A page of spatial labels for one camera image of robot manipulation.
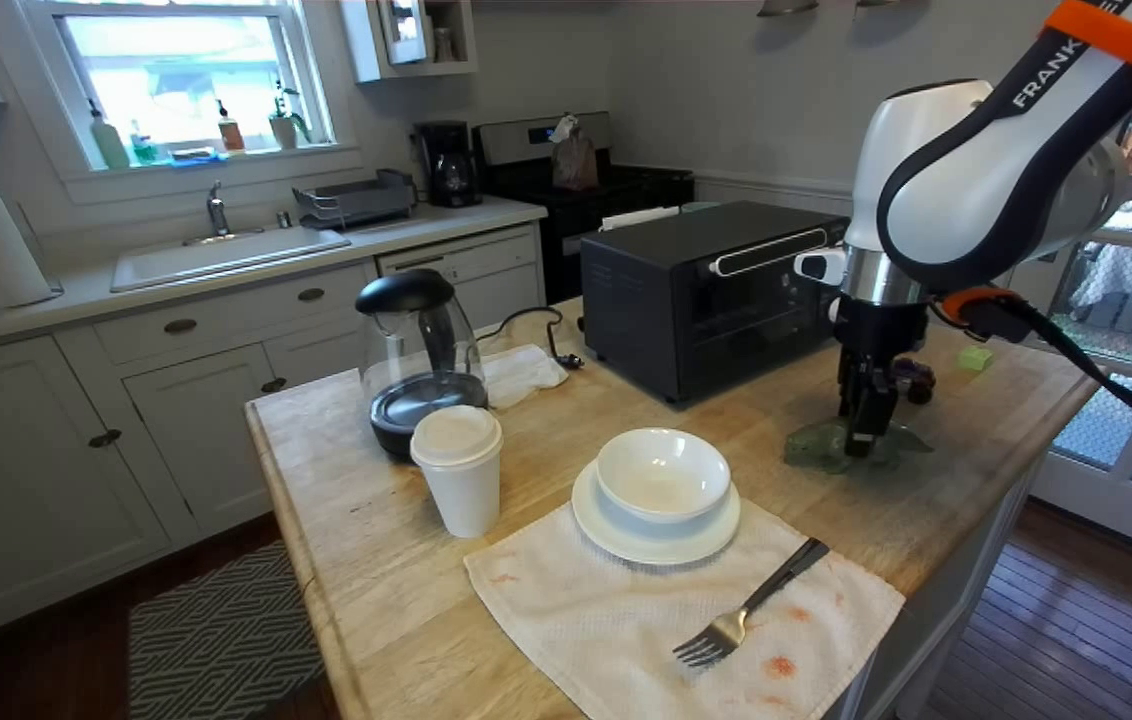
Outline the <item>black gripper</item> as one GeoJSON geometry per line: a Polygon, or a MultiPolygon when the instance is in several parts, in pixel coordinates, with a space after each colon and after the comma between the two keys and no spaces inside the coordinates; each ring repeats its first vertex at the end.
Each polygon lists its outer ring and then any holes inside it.
{"type": "Polygon", "coordinates": [[[832,336],[841,342],[835,382],[848,456],[867,456],[888,431],[895,401],[932,401],[932,373],[911,359],[923,330],[928,312],[920,306],[835,306],[832,336]]]}

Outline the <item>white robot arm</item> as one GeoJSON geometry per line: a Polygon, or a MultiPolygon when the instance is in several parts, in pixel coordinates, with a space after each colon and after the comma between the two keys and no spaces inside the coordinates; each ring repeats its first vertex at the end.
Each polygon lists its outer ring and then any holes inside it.
{"type": "Polygon", "coordinates": [[[948,81],[888,95],[864,137],[841,250],[795,274],[827,283],[841,342],[844,452],[867,456],[903,394],[928,318],[987,342],[1034,332],[1132,409],[1042,312],[996,276],[1051,239],[1076,166],[1132,111],[1132,0],[1061,0],[1000,85],[948,81]]]}

